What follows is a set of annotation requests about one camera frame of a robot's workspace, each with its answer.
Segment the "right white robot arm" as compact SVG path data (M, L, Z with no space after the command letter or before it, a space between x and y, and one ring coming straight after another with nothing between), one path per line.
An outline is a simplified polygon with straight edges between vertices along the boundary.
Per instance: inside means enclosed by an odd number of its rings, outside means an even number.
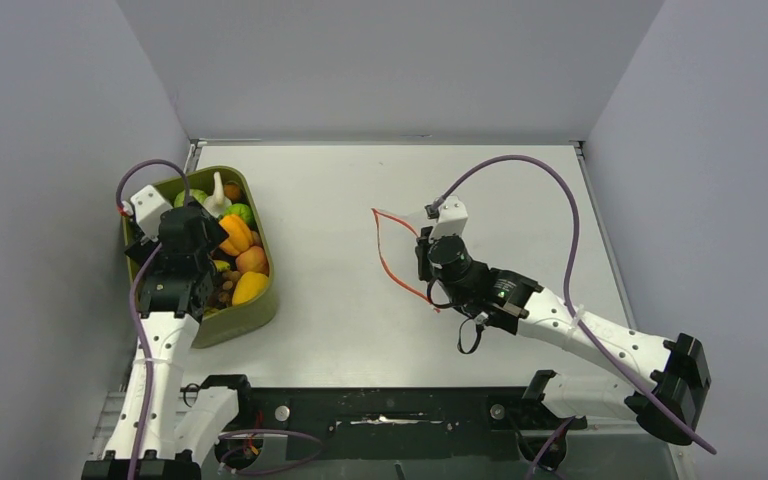
M522 400L524 417L545 427L563 417L634 420L676 445L700 443L696 429L711 375L703 344L686 333L674 339L646 334L566 302L537 281L473 259L457 235L435 238L424 227L416 241L418 277L440 287L439 309L463 315L481 336L488 328L553 345L612 376L601 386L574 390L572 378L550 370Z

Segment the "clear zip bag orange zipper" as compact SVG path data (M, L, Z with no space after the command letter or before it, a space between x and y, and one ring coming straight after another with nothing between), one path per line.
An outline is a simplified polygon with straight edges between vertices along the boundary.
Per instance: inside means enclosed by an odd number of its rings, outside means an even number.
M382 208L371 209L375 224L377 257L384 274L400 289L420 299L432 312L433 307L426 293L426 282L418 279L416 241L421 229L431 222L419 210L397 213Z

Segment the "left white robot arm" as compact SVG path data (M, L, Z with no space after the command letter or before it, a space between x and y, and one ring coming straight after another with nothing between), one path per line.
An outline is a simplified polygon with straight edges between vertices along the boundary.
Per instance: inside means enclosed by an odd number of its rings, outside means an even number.
M244 375L209 376L180 415L183 374L218 270L212 253L228 234L197 202L159 217L158 245L131 285L137 350L112 435L84 479L199 479L223 430L244 409Z

